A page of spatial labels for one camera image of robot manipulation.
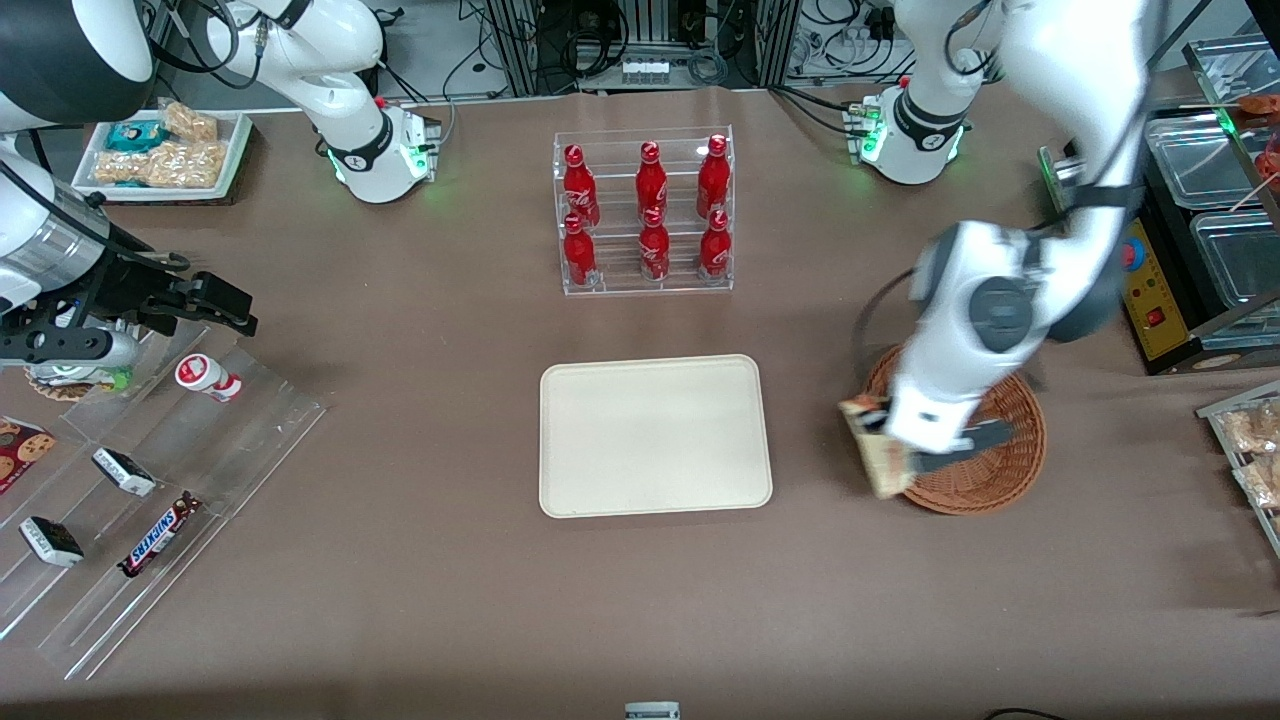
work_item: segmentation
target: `brown basket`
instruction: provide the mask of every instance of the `brown basket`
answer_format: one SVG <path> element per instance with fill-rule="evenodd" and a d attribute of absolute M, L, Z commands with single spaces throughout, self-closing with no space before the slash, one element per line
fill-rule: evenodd
<path fill-rule="evenodd" d="M 867 378 L 867 393 L 888 395 L 902 346 L 881 357 Z M 991 388 L 970 421 L 1000 418 L 1014 428 L 1014 438 L 978 456 L 920 475 L 904 493 L 911 502 L 947 515 L 995 512 L 1030 489 L 1044 466 L 1044 415 L 1036 396 L 1016 374 Z"/>

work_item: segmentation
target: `beige tray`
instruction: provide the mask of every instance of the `beige tray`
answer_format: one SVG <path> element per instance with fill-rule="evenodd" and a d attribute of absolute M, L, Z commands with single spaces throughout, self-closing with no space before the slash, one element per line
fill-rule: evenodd
<path fill-rule="evenodd" d="M 745 355 L 554 365 L 539 502 L 552 518 L 759 507 L 773 495 L 760 372 Z"/>

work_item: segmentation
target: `snickers bar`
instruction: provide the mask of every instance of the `snickers bar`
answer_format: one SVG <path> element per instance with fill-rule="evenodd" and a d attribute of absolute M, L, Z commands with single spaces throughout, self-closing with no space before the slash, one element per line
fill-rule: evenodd
<path fill-rule="evenodd" d="M 160 551 L 165 548 L 173 538 L 178 534 L 178 530 L 187 524 L 187 518 L 192 512 L 200 510 L 204 502 L 192 497 L 189 492 L 183 491 L 182 497 L 174 501 L 169 510 L 165 510 L 160 520 L 151 527 L 147 536 L 142 538 L 142 542 L 133 548 L 123 561 L 119 562 L 120 570 L 124 570 L 124 575 L 128 578 L 137 578 L 138 573 L 147 566 Z"/>

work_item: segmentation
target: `brown tabletop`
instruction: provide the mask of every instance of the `brown tabletop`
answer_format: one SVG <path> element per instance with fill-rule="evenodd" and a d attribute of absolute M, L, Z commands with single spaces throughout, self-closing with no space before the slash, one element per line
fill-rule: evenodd
<path fill-rule="evenodd" d="M 956 519 L 869 495 L 835 409 L 859 309 L 955 220 L 1047 202 L 1053 126 L 1001 86 L 972 117 L 938 181 L 900 187 L 764 92 L 463 106 L 439 179 L 387 206 L 334 182 L 302 115 L 255 118 L 238 205 L 111 217 L 252 292 L 242 345 L 332 410 L 99 678 L 0 646 L 22 703 L 0 715 L 1275 717 L 1276 560 L 1193 415 L 1274 372 L 1147 378 L 1116 320 L 1033 368 L 1050 443 L 1023 501 Z M 563 297 L 552 135 L 722 123 L 733 292 Z M 872 340 L 913 322 L 895 293 Z M 768 505 L 543 515 L 543 370 L 724 352 L 760 366 Z M 63 410 L 20 373 L 0 391 L 8 414 Z"/>

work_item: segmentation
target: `clear acrylic bottle rack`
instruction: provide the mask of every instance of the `clear acrylic bottle rack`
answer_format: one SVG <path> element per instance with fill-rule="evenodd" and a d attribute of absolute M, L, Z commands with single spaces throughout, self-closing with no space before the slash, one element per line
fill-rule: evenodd
<path fill-rule="evenodd" d="M 0 496 L 0 628 L 9 634 L 22 621 L 14 634 L 38 642 L 68 679 L 102 666 L 325 411 L 196 325 L 183 323 L 174 338 L 151 336 L 143 346 L 151 360 L 134 370 L 137 389 L 77 404 L 47 428 L 58 445 L 10 488 L 22 493 Z M 236 398 L 220 404 L 172 380 L 193 348 L 241 377 Z M 140 378 L 145 368 L 154 374 Z M 99 447 L 132 457 L 157 480 L 155 489 L 137 497 L 118 488 L 91 459 Z M 138 577 L 127 578 L 116 564 L 183 491 L 204 506 Z M 64 524 L 84 559 L 67 569 L 36 557 L 18 532 L 32 515 Z"/>
<path fill-rule="evenodd" d="M 699 247 L 707 220 L 698 215 L 698 170 L 707 156 L 707 140 L 713 133 L 728 138 L 726 158 L 733 173 L 728 181 L 724 210 L 728 213 L 728 232 L 737 246 L 735 232 L 733 184 L 733 128 L 692 127 L 667 129 L 623 129 L 600 132 L 558 132 L 552 151 L 552 184 L 556 196 L 556 228 L 561 261 L 561 283 L 564 295 L 608 295 L 641 292 L 723 292 L 733 288 L 733 251 L 730 251 L 728 272 L 717 283 L 708 283 L 698 275 Z M 671 234 L 671 272 L 663 281 L 649 281 L 640 273 L 640 218 L 636 206 L 636 172 L 640 169 L 640 145 L 654 141 L 662 151 L 662 167 L 667 172 L 667 232 Z M 600 202 L 600 223 L 589 228 L 595 243 L 595 264 L 600 281 L 591 287 L 580 287 L 570 279 L 564 259 L 564 217 L 568 200 L 564 197 L 564 147 L 579 145 L 586 167 L 595 176 Z"/>

